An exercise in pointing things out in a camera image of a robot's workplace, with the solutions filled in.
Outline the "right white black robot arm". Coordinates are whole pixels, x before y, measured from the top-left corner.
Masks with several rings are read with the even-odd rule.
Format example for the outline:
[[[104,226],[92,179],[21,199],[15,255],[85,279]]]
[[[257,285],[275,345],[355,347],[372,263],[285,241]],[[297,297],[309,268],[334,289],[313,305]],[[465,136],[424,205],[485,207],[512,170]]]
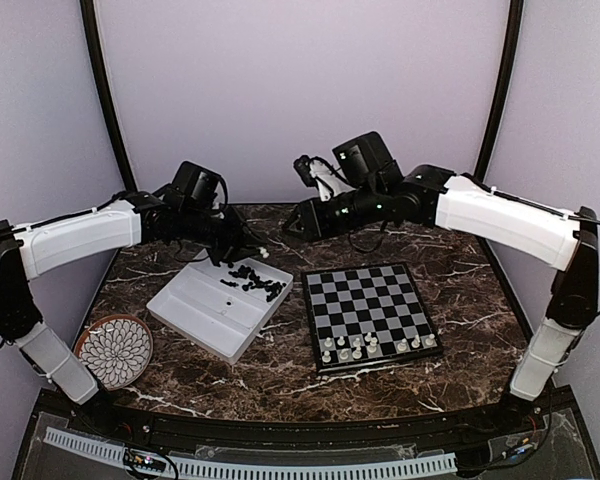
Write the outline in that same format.
[[[283,225],[304,241],[351,233],[372,223],[410,222],[473,234],[529,254],[556,275],[544,318],[514,370],[508,396],[490,413],[501,434],[529,416],[554,371],[598,315],[596,214],[537,204],[488,187],[470,174],[420,165],[403,174],[381,135],[371,131],[334,148],[338,164],[303,155],[294,168],[317,196],[299,202]]]

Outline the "white plastic divided tray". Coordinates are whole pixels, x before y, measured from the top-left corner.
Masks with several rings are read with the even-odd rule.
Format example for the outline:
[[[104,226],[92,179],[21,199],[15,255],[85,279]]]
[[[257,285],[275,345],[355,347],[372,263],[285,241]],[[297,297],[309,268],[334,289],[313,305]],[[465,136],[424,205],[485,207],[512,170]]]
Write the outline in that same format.
[[[241,265],[253,267],[261,276],[286,283],[282,293],[267,303],[253,294],[227,287],[220,279]],[[154,318],[187,337],[196,345],[233,365],[262,327],[283,303],[293,287],[293,275],[254,258],[231,266],[215,266],[204,252],[170,280],[146,308]],[[227,300],[232,306],[220,314]]]

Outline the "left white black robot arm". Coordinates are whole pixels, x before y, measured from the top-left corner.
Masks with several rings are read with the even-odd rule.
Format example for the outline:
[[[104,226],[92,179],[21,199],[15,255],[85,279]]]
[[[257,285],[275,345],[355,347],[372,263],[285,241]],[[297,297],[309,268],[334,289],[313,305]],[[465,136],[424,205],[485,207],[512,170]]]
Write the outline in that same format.
[[[266,255],[265,240],[216,193],[223,177],[190,161],[154,193],[123,191],[101,206],[37,223],[0,221],[0,337],[77,405],[100,436],[121,427],[120,412],[99,398],[94,374],[45,323],[29,283],[65,264],[110,250],[188,240],[215,266]]]

